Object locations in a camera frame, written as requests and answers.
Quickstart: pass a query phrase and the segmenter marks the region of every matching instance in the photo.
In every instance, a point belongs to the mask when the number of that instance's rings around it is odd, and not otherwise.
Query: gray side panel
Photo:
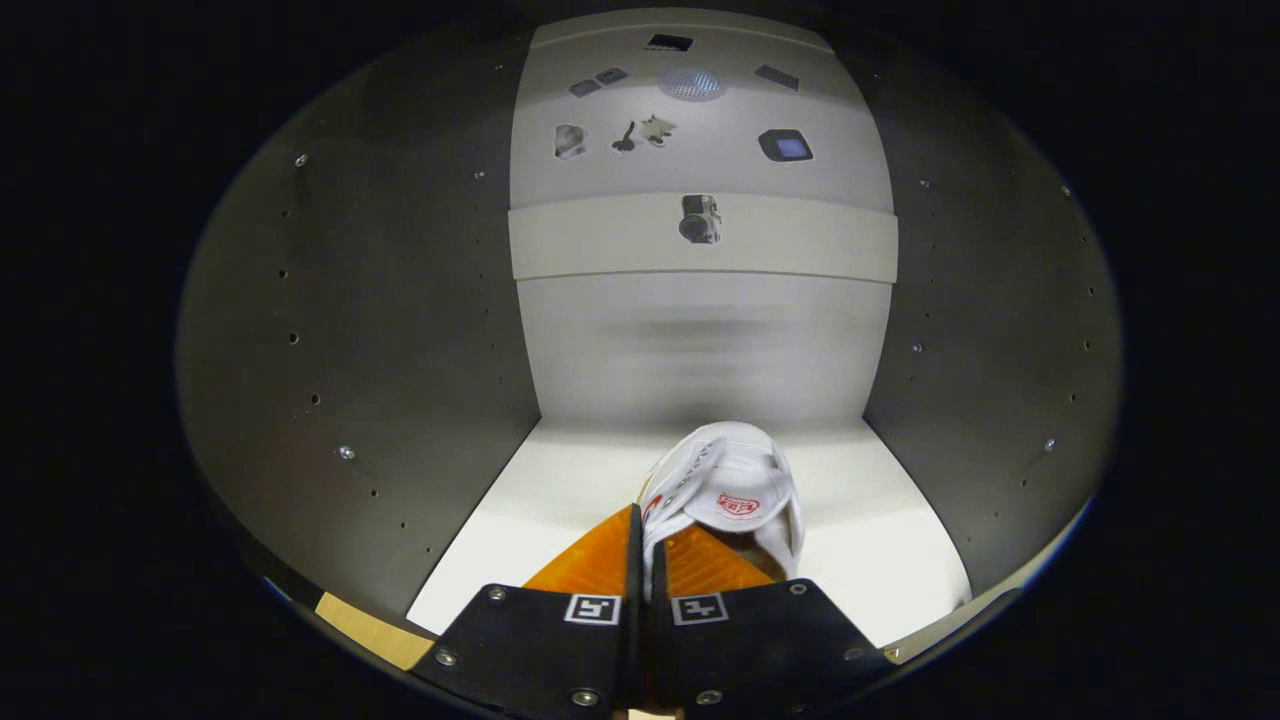
[[[831,29],[899,217],[867,420],[978,594],[1053,539],[1110,462],[1123,348],[1106,258],[1052,164],[995,108],[896,42]]]
[[[353,73],[255,155],[201,241],[177,343],[218,495],[401,626],[539,416],[507,237],[531,28],[485,19]]]

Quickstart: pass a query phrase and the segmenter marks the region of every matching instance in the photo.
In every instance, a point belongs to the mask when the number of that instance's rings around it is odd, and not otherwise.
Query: small camera
[[[689,242],[714,245],[719,242],[721,217],[717,214],[716,199],[710,195],[686,195],[681,200],[685,210],[680,220],[680,234]]]

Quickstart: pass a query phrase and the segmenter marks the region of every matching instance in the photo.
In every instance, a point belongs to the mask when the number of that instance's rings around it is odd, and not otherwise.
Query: screw
[[[581,707],[594,707],[598,702],[600,702],[600,696],[595,691],[573,691],[571,700],[573,701],[573,705]]]

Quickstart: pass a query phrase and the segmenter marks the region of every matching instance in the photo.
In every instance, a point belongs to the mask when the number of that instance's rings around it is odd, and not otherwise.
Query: enclosure
[[[904,671],[1051,559],[1120,405],[1101,243],[998,110],[788,13],[488,12],[253,156],[192,263],[177,361],[256,571],[407,633],[411,670],[714,420],[786,448],[800,575]],[[737,716],[736,689],[678,710]]]

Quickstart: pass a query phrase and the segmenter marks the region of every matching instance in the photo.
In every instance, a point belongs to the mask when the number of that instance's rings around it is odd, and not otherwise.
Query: white baseball cap
[[[751,533],[787,579],[797,574],[804,525],[791,468],[755,425],[712,423],[690,433],[653,466],[640,509],[645,600],[653,598],[654,547],[694,523]]]

